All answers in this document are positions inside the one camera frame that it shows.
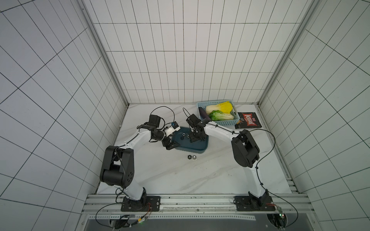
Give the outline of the dark teal storage box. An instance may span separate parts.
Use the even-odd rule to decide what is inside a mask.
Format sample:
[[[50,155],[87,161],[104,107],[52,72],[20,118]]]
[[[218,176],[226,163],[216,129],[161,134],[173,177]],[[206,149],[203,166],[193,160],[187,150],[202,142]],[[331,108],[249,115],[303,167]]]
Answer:
[[[180,147],[177,147],[177,150],[192,152],[197,154],[202,154],[208,148],[209,138],[206,137],[205,140],[199,140],[196,142],[192,142],[190,138],[187,138],[187,134],[190,134],[191,129],[186,127],[181,127],[179,131],[175,131],[172,136],[172,141],[176,141],[181,144]],[[185,133],[184,139],[181,140],[180,137],[182,133]]]

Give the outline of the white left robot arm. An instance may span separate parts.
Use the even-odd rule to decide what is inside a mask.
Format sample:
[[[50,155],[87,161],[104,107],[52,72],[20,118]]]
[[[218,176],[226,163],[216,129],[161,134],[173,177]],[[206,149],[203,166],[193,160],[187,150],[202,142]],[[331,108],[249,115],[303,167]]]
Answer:
[[[176,121],[169,126],[159,128],[161,117],[150,115],[149,121],[139,125],[137,132],[117,146],[108,146],[105,150],[99,179],[109,186],[119,186],[132,201],[145,201],[146,191],[135,180],[135,152],[150,141],[160,141],[166,150],[179,147],[171,141],[171,135],[180,130]]]

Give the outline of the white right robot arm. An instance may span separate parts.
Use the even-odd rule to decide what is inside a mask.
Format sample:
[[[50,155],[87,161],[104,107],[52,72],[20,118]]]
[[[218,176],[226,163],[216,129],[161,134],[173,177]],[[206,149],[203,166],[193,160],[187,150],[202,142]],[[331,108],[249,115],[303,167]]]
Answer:
[[[231,144],[235,161],[244,168],[251,203],[259,207],[266,203],[269,193],[263,187],[257,173],[260,149],[251,133],[248,130],[232,131],[213,121],[200,120],[194,114],[186,121],[192,129],[190,139],[193,142],[211,136]]]

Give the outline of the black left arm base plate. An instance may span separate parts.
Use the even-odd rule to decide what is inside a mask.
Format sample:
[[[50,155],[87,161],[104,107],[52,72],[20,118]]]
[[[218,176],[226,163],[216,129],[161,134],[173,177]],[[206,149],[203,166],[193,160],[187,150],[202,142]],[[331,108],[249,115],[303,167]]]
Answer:
[[[143,196],[138,201],[124,197],[120,210],[121,212],[157,212],[160,210],[160,205],[160,196]]]

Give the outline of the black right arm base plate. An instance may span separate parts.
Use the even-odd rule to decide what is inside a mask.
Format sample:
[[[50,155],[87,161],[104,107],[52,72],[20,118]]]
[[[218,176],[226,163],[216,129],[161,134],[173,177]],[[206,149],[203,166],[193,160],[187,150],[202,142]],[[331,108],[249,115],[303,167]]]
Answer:
[[[267,190],[260,197],[254,196],[251,192],[248,192],[248,195],[235,196],[233,203],[236,205],[237,211],[272,212],[276,210],[276,207],[271,205],[272,197]]]

